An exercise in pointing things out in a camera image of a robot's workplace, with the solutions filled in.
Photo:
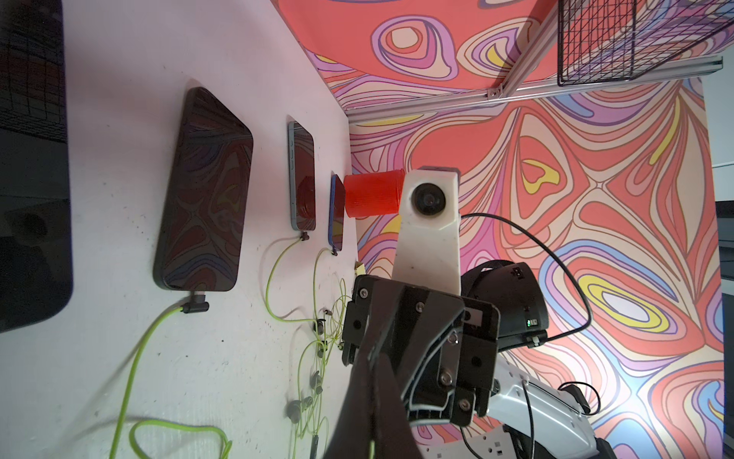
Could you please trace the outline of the green earphones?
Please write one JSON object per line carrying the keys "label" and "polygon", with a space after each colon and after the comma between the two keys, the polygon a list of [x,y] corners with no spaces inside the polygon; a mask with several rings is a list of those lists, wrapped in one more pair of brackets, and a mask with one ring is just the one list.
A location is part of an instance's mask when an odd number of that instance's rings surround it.
{"label": "green earphones", "polygon": [[326,248],[319,250],[312,275],[313,338],[301,352],[296,365],[296,395],[299,420],[292,429],[290,458],[317,458],[326,449],[330,438],[330,420],[325,412],[328,396],[327,377],[330,361],[343,349],[344,319],[346,306],[352,295],[346,280],[336,279],[336,297],[330,305],[323,306],[318,300],[319,262],[334,252]]}
{"label": "green earphones", "polygon": [[279,324],[313,322],[313,314],[304,308],[303,261],[301,247],[310,239],[307,231],[300,231],[292,240],[282,240],[282,248],[273,258],[265,274],[263,302],[267,317]]}
{"label": "green earphones", "polygon": [[194,409],[184,397],[192,390],[187,388],[185,378],[191,375],[188,369],[175,369],[175,363],[187,363],[187,345],[176,351],[170,359],[164,351],[181,344],[184,334],[195,325],[191,321],[195,314],[208,311],[204,293],[194,293],[164,308],[147,326],[135,349],[129,365],[128,375],[122,392],[120,410],[117,415],[109,458],[151,458],[152,449],[143,445],[143,428],[167,428],[181,434],[184,440],[204,442],[204,454],[208,458],[229,458],[233,441],[215,421],[201,421],[186,411]]}

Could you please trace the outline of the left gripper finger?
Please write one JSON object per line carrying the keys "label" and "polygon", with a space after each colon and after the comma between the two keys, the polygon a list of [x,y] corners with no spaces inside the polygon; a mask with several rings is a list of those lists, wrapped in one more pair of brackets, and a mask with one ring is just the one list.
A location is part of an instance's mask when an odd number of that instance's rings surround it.
{"label": "left gripper finger", "polygon": [[356,355],[326,458],[420,458],[388,357],[372,344]]}

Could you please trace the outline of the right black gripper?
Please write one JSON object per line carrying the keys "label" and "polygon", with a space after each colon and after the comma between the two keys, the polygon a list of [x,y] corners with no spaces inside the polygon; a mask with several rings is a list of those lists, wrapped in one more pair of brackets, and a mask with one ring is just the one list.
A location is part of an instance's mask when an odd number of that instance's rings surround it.
{"label": "right black gripper", "polygon": [[495,388],[500,312],[490,302],[360,275],[346,308],[342,363],[384,355],[413,426],[468,426]]}

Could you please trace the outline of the black smartphone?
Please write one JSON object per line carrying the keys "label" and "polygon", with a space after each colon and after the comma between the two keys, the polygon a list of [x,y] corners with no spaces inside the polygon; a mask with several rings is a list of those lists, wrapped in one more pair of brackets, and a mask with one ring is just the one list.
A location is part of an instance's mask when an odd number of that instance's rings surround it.
{"label": "black smartphone", "polygon": [[63,7],[1,4],[1,329],[47,321],[73,292]]}
{"label": "black smartphone", "polygon": [[334,256],[341,252],[343,248],[345,203],[345,187],[338,174],[333,174],[331,178],[328,242]]}
{"label": "black smartphone", "polygon": [[154,262],[171,291],[227,292],[238,279],[254,137],[208,89],[187,92]]}
{"label": "black smartphone", "polygon": [[299,123],[288,124],[290,210],[296,231],[313,231],[317,226],[315,192],[315,140]]}

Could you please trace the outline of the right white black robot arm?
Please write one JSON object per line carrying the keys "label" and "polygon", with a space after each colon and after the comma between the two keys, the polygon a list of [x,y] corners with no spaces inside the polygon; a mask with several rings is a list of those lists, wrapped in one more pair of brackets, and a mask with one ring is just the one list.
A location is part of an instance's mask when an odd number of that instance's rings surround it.
{"label": "right white black robot arm", "polygon": [[433,455],[421,428],[456,428],[473,458],[612,458],[596,434],[598,391],[531,366],[551,342],[524,263],[489,261],[458,293],[362,275],[343,321],[351,370],[330,458]]}

